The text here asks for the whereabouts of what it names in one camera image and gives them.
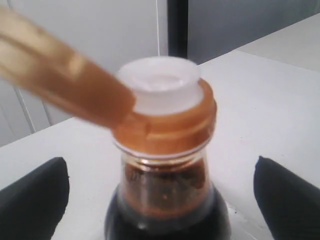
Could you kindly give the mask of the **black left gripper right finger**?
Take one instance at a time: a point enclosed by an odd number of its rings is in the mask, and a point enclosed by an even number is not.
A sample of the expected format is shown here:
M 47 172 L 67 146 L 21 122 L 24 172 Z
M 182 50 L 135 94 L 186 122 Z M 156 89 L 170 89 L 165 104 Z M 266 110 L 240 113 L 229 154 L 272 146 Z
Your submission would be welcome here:
M 270 158 L 255 165 L 253 193 L 275 240 L 320 238 L 320 190 Z

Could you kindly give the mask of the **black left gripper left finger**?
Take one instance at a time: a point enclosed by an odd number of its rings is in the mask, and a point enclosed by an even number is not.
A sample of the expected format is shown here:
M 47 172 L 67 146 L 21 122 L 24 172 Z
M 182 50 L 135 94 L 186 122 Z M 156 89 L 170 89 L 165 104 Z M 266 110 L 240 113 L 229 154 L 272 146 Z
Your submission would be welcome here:
M 65 214 L 67 163 L 55 157 L 0 191 L 2 240 L 50 240 Z

